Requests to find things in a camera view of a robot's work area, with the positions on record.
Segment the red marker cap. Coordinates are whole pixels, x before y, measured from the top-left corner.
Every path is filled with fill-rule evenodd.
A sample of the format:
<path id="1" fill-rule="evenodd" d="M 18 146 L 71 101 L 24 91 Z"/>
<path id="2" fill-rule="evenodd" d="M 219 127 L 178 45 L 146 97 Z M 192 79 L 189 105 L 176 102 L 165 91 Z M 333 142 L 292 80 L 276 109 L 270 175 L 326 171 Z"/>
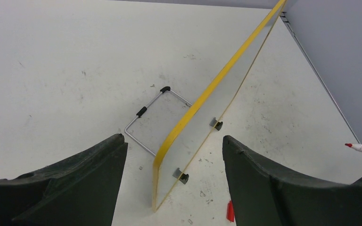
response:
<path id="1" fill-rule="evenodd" d="M 233 208 L 232 201 L 229 201 L 228 204 L 227 204 L 226 219 L 229 222 L 234 222 L 235 215 L 234 215 L 234 208 Z"/>

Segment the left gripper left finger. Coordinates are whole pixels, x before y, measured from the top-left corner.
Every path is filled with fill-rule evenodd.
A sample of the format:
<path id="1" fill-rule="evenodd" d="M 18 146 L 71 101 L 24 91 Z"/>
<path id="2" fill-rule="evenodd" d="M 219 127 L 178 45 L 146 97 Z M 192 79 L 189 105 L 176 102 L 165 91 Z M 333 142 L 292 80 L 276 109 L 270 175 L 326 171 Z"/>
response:
<path id="1" fill-rule="evenodd" d="M 122 134 L 15 179 L 0 179 L 0 226 L 109 226 L 127 156 Z"/>

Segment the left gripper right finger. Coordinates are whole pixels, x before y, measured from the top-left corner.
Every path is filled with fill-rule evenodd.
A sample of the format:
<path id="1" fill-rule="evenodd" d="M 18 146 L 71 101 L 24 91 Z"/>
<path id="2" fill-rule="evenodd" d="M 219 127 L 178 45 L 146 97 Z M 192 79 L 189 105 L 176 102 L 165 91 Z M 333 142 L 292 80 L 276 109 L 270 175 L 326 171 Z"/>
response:
<path id="1" fill-rule="evenodd" d="M 238 226 L 362 226 L 362 177 L 350 185 L 311 177 L 222 140 Z"/>

